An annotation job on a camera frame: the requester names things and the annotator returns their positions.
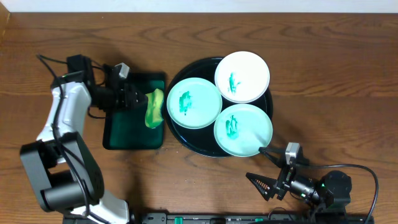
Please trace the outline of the yellow green sponge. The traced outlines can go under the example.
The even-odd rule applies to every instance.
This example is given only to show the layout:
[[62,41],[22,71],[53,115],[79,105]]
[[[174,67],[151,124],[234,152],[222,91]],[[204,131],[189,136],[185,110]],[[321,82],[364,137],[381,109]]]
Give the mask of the yellow green sponge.
[[162,105],[164,102],[164,92],[156,88],[153,92],[147,93],[147,110],[145,124],[148,128],[154,129],[163,122]]

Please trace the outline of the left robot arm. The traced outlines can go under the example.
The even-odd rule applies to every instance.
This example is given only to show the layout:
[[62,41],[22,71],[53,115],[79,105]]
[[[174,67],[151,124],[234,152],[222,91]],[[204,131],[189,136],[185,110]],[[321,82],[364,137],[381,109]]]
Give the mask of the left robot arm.
[[52,106],[37,139],[25,144],[20,159],[34,195],[45,212],[58,212],[64,223],[135,223],[129,204],[104,187],[101,169],[85,144],[85,116],[92,106],[111,115],[134,110],[147,97],[129,83],[129,67],[103,65],[104,82],[97,84],[92,61],[68,57],[68,72],[52,72]]

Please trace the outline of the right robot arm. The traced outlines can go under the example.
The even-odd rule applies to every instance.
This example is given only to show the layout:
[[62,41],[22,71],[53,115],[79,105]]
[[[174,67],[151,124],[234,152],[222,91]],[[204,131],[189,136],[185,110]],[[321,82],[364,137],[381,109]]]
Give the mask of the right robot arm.
[[277,179],[246,174],[265,200],[272,197],[282,200],[290,192],[310,205],[321,206],[321,209],[343,209],[351,202],[352,181],[344,172],[333,170],[320,180],[299,174],[299,169],[309,165],[300,144],[290,142],[285,149],[260,147],[259,152],[280,168]]

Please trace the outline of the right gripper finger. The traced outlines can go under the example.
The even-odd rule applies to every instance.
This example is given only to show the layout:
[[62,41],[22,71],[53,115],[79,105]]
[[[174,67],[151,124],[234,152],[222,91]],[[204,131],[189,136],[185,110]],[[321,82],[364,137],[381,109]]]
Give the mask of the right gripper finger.
[[259,152],[266,156],[274,165],[283,168],[288,165],[285,158],[285,149],[275,147],[260,147]]
[[247,173],[246,178],[255,186],[257,191],[261,194],[264,200],[268,201],[273,198],[277,192],[277,180],[265,177],[262,175],[257,175],[253,173]]

